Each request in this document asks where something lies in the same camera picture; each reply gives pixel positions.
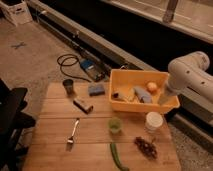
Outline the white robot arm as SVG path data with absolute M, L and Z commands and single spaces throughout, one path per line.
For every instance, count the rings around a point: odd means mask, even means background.
M 186 87 L 213 102 L 213 76 L 206 70 L 210 59 L 202 51 L 195 51 L 173 59 L 168 64 L 169 76 L 165 81 L 158 104 L 164 105 L 172 96 L 179 95 Z

